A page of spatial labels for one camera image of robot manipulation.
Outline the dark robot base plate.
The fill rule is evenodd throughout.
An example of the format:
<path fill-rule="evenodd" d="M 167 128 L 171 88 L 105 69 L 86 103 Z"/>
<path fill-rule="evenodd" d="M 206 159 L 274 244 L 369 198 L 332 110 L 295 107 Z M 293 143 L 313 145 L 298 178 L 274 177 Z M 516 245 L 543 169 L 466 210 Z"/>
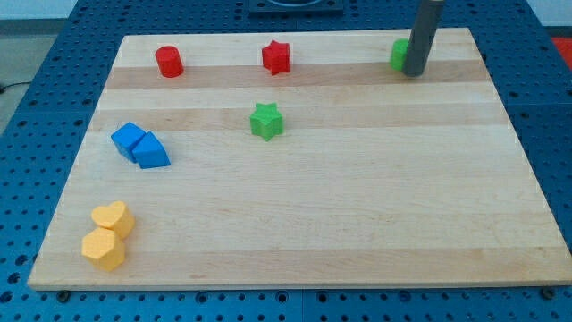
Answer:
<path fill-rule="evenodd" d="M 247 0 L 248 12 L 258 13 L 342 13 L 344 0 Z"/>

